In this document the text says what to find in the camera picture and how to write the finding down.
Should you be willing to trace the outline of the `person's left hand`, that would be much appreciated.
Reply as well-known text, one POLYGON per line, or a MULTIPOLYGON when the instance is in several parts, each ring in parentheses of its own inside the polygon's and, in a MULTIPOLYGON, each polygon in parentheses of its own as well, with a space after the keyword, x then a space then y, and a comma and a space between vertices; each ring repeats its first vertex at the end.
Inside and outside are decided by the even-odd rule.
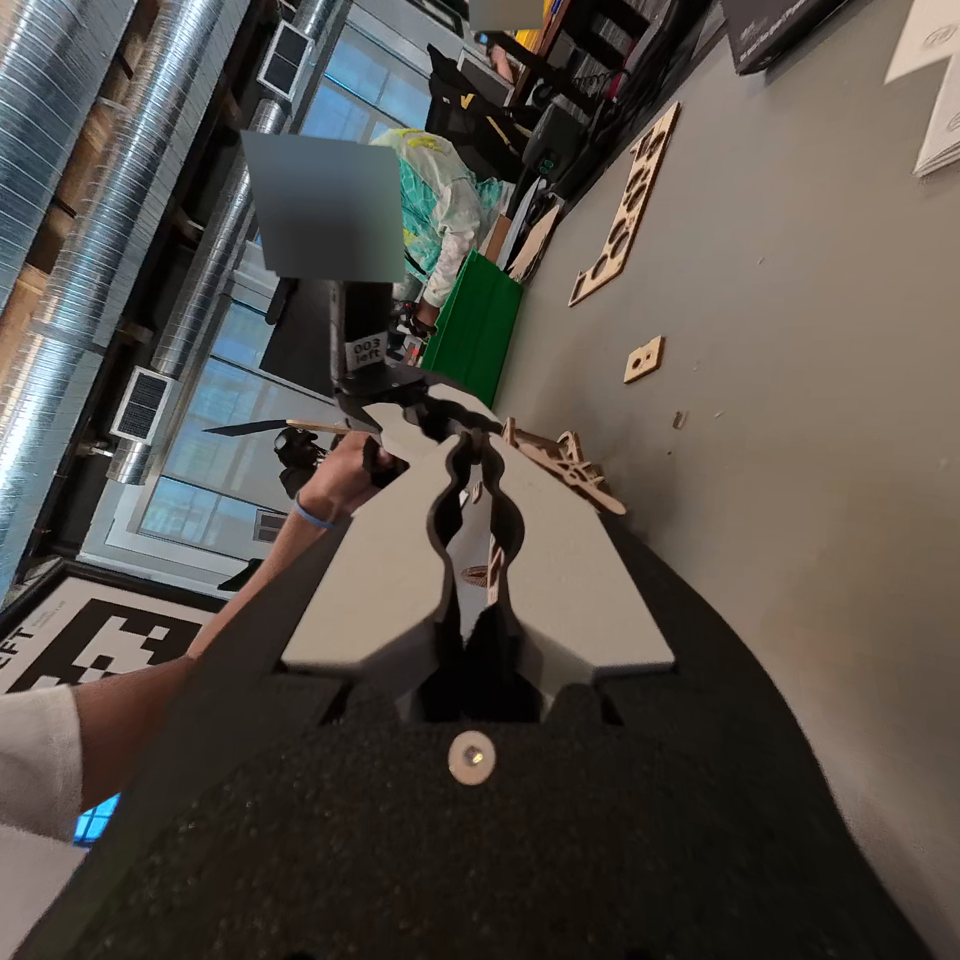
POLYGON ((298 493, 298 503, 318 521, 340 521, 375 497, 375 478, 399 463, 372 434, 350 431, 318 465, 298 493))

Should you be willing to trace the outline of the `wooden model airplane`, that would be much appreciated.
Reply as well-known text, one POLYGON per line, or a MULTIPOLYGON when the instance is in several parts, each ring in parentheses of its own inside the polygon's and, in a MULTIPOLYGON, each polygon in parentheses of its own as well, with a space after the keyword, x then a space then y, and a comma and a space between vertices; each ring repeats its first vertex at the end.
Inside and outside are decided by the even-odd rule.
MULTIPOLYGON (((511 448, 562 482, 578 497, 588 501, 598 513, 625 517, 627 507, 614 496, 602 467, 586 458, 582 441, 576 431, 568 430, 557 439, 531 433, 518 426, 513 416, 507 416, 501 437, 511 448)), ((495 534, 488 542, 485 565, 474 565, 461 571, 462 581, 483 588, 486 606, 498 601, 500 573, 505 552, 495 534)))

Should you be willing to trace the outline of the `green plastic bin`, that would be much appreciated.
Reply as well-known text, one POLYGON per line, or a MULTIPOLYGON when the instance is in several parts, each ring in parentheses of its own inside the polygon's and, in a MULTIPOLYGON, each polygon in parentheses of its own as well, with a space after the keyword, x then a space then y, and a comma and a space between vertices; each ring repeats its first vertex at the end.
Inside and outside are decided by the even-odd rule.
POLYGON ((522 284, 472 250, 424 348, 420 367, 493 407, 523 296, 522 284))

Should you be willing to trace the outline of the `large glass window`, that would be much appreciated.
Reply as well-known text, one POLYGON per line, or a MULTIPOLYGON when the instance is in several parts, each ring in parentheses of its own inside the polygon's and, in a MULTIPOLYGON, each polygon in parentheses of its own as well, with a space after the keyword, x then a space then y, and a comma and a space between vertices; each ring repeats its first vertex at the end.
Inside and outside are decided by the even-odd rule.
MULTIPOLYGON (((307 134, 365 142, 389 125, 422 126, 429 43, 457 57, 461 38, 406 2, 354 6, 306 108, 307 134)), ((144 483, 106 481, 80 560, 212 592, 266 554, 257 522, 287 504, 273 434, 232 438, 207 428, 284 416, 337 420, 322 392, 259 366, 278 281, 258 240, 247 241, 184 369, 165 432, 155 435, 144 483)))

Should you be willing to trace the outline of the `white air vent grille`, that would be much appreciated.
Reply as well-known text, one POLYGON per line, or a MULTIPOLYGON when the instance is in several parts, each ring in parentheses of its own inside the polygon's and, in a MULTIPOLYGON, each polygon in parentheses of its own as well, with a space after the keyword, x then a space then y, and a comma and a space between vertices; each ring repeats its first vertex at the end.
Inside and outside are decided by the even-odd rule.
POLYGON ((109 434, 121 440, 152 446, 167 408, 180 392, 169 376, 136 366, 127 382, 109 434))
POLYGON ((292 103, 314 48, 309 35, 281 20, 257 74, 257 82, 272 96, 292 103))

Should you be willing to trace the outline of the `dark storage shelf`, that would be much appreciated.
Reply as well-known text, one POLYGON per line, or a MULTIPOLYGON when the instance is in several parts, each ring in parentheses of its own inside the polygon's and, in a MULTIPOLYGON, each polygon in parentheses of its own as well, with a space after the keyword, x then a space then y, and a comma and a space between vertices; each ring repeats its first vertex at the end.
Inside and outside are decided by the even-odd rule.
POLYGON ((572 90, 583 64, 617 74, 666 28, 669 16, 698 18, 710 2, 540 2, 541 24, 521 30, 507 47, 520 67, 510 105, 526 102, 536 84, 572 90))

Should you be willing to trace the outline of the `brown cardboard piece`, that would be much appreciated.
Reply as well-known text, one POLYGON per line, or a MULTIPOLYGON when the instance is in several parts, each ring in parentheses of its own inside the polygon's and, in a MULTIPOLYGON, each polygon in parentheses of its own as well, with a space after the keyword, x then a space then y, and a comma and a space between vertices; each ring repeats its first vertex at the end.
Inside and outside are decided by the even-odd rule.
POLYGON ((559 200, 531 227, 508 270, 512 281, 523 284, 533 277, 564 210, 565 203, 559 200))

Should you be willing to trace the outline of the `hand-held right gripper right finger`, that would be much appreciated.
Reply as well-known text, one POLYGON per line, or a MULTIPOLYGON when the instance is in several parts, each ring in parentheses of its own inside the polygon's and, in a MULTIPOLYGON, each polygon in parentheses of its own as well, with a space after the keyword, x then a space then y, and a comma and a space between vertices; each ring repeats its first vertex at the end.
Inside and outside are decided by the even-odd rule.
POLYGON ((594 507, 505 439, 475 443, 498 558, 488 609, 506 677, 561 690, 675 666, 594 507))

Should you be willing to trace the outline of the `blue wristband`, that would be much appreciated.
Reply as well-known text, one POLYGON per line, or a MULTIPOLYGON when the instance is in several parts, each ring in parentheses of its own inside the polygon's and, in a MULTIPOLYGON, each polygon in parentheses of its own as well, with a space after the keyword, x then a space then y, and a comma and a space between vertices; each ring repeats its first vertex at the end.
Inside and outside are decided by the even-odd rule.
POLYGON ((294 497, 294 511, 305 522, 321 531, 334 529, 340 517, 340 505, 326 494, 300 489, 294 497))

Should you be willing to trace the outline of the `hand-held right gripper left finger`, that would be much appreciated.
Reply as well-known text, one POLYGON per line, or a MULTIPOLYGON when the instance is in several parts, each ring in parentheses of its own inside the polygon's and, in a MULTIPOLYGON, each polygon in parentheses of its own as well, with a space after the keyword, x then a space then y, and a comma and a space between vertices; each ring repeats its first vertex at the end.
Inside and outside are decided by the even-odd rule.
POLYGON ((447 438, 356 511, 281 655, 318 676, 431 676, 464 656, 448 544, 470 435, 447 438))

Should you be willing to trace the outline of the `white booklet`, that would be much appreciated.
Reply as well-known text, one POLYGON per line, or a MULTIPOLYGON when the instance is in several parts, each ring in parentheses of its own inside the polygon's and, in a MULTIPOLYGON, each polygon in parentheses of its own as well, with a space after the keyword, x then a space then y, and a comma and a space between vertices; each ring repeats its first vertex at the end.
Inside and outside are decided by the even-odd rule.
POLYGON ((942 77, 925 137, 913 169, 923 178, 959 161, 959 61, 954 57, 942 77))
POLYGON ((889 85, 959 53, 959 1, 913 1, 884 78, 889 85))

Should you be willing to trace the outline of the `small rectangular plywood piece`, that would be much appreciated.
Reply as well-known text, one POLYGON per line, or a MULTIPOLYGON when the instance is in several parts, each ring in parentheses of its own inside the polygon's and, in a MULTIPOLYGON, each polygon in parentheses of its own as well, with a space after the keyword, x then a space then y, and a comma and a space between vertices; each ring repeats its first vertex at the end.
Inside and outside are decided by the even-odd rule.
POLYGON ((662 366, 666 337, 659 335, 632 351, 628 357, 623 382, 626 385, 656 372, 662 366))

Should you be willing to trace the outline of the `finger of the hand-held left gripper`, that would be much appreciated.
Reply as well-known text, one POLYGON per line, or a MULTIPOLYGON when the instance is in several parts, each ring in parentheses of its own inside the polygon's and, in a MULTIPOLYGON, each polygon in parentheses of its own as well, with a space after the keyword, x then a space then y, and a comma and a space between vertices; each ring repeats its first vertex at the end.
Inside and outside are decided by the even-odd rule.
POLYGON ((473 393, 448 381, 405 385, 405 421, 440 443, 463 432, 500 436, 503 423, 473 393))
POLYGON ((364 469, 372 482, 394 482, 402 474, 434 478, 448 477, 449 450, 426 436, 420 426, 407 418, 404 409, 394 402, 362 405, 362 414, 372 427, 371 438, 390 462, 380 461, 380 453, 365 450, 364 469))

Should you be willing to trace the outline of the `silver ventilation duct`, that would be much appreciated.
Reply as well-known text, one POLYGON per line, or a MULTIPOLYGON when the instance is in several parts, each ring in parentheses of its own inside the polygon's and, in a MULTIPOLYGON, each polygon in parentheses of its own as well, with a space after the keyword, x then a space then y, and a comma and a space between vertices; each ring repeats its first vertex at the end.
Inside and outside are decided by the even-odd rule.
MULTIPOLYGON (((329 63, 353 5, 350 1, 299 2, 293 21, 280 21, 257 75, 261 95, 246 132, 276 135, 290 131, 307 87, 329 63), (268 73, 280 63, 280 47, 287 33, 304 39, 305 47, 294 59, 293 78, 281 87, 268 79, 268 73)), ((180 398, 188 362, 203 341, 214 307, 246 249, 254 220, 252 189, 245 154, 240 150, 150 357, 150 376, 164 378, 168 385, 166 404, 180 398)))
POLYGON ((159 2, 105 159, 30 317, 2 335, 2 594, 18 567, 249 2, 159 2))
POLYGON ((133 1, 1 3, 1 306, 13 292, 133 1))

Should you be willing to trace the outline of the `punched-out plywood sheet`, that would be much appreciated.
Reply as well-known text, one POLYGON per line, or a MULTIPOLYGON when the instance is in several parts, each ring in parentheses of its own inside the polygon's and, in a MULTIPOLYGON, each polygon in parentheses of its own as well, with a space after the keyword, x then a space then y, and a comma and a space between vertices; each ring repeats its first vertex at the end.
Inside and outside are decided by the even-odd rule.
POLYGON ((582 303, 623 273, 681 111, 682 102, 673 102, 630 145, 630 170, 611 227, 594 263, 578 273, 569 297, 569 307, 582 303))

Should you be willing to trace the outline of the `black cardboard box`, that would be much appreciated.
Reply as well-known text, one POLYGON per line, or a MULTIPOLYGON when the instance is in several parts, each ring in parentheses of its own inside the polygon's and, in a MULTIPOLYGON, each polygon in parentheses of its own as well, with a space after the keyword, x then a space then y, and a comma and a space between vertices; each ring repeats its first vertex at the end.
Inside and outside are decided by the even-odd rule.
POLYGON ((758 74, 792 51, 846 1, 721 1, 733 68, 758 74))

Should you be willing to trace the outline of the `framed marker poster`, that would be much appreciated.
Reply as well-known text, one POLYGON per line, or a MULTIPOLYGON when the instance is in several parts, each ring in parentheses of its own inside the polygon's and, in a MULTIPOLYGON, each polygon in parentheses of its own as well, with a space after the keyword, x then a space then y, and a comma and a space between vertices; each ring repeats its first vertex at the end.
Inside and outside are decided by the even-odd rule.
POLYGON ((1 615, 1 693, 75 687, 169 663, 225 598, 54 558, 1 615))

